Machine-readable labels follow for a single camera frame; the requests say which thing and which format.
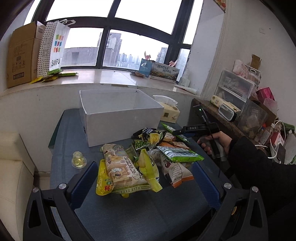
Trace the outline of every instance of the chair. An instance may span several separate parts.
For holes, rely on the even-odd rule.
[[[0,232],[22,241],[35,166],[16,132],[0,132]]]

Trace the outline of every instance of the white sofa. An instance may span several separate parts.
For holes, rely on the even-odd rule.
[[[20,135],[0,132],[0,219],[15,241],[22,241],[34,169]]]

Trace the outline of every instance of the black window frame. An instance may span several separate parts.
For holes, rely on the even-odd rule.
[[[164,64],[169,64],[171,60],[176,60],[179,56],[181,49],[190,49],[190,44],[182,43],[185,37],[187,25],[189,22],[190,14],[192,11],[194,0],[182,0],[180,8],[177,14],[175,25],[172,34],[168,34],[159,29],[151,26],[138,23],[135,21],[116,18],[115,14],[118,9],[121,0],[114,0],[107,17],[63,17],[59,19],[50,20],[62,21],[67,19],[68,21],[74,20],[75,24],[69,25],[70,28],[102,28],[102,38],[99,46],[98,56],[95,66],[65,66],[62,69],[117,69],[117,70],[132,70],[118,67],[103,66],[103,59],[105,55],[106,44],[110,30],[120,30],[130,32],[142,36],[146,36],[151,39],[161,41],[168,44],[168,49],[165,55]],[[32,18],[32,22],[39,21],[46,25],[46,18],[54,3],[54,0],[41,0]]]

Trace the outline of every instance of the white countertop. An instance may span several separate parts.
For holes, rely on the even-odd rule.
[[[185,90],[177,88],[172,83],[153,80],[146,77],[133,76],[130,72],[120,70],[109,70],[109,69],[71,69],[64,70],[63,73],[77,72],[76,76],[59,77],[54,81],[49,82],[37,82],[34,84],[22,84],[9,89],[6,89],[1,96],[18,92],[21,90],[32,89],[42,86],[55,86],[65,84],[101,84],[110,86],[121,86],[131,88],[155,88],[168,90],[188,95],[193,95]]]

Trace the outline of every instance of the hand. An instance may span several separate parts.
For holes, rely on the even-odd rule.
[[[223,146],[225,153],[228,155],[229,152],[229,146],[230,146],[230,142],[231,142],[231,138],[226,135],[225,133],[223,133],[222,131],[219,131],[217,133],[213,134],[213,138],[214,139],[218,139],[221,146]],[[211,136],[207,136],[205,137],[206,140],[211,140],[212,137]],[[202,143],[200,140],[197,141],[198,144],[202,144],[202,148],[205,149],[205,152],[207,152],[208,155],[212,154],[211,148],[206,146],[205,143]]]

